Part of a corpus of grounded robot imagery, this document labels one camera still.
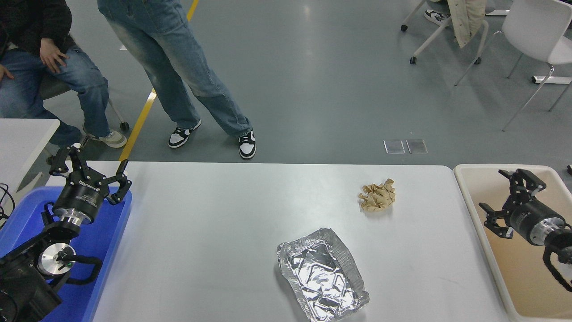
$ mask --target crumpled paper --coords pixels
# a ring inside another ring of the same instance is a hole
[[[361,199],[360,206],[365,211],[382,211],[389,207],[395,201],[395,188],[391,185],[393,180],[387,179],[386,182],[378,186],[374,183],[363,186],[364,194],[359,194]]]

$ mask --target black jacket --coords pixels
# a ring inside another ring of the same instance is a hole
[[[39,55],[42,38],[52,39],[65,53],[75,44],[68,35],[71,27],[65,0],[0,0],[0,60],[8,42]]]

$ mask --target sneaker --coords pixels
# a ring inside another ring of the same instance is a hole
[[[253,131],[241,136],[239,138],[239,144],[239,153],[241,158],[248,160],[254,156],[254,153],[256,153],[256,139],[254,138]]]
[[[435,10],[426,10],[424,16],[427,20],[431,21],[432,23],[438,26],[442,26],[443,21],[447,20],[450,14],[440,13]]]
[[[194,130],[196,130],[199,125],[201,125],[201,120],[199,120],[197,125],[195,125],[193,128],[181,128],[181,127],[175,128],[173,134],[171,134],[171,137],[169,139],[169,147],[178,148],[181,145],[185,144],[187,139],[189,138],[189,135]]]
[[[127,143],[127,138],[125,137],[125,135],[119,133],[119,131],[116,131],[114,129],[112,129],[111,132],[107,134],[107,136],[102,136],[101,138],[93,134],[89,134],[85,130],[85,127],[84,127],[84,132],[89,138],[91,138],[91,140],[102,141],[103,143],[107,144],[109,147],[112,148],[120,148],[124,146],[125,143]]]

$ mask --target aluminum foil tray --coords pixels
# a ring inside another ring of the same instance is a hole
[[[312,322],[341,319],[370,301],[352,254],[331,229],[282,243],[277,255],[282,275]]]

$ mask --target beige coat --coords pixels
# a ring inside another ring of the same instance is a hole
[[[451,23],[459,46],[465,47],[479,31],[484,19],[487,0],[447,0],[451,11]]]

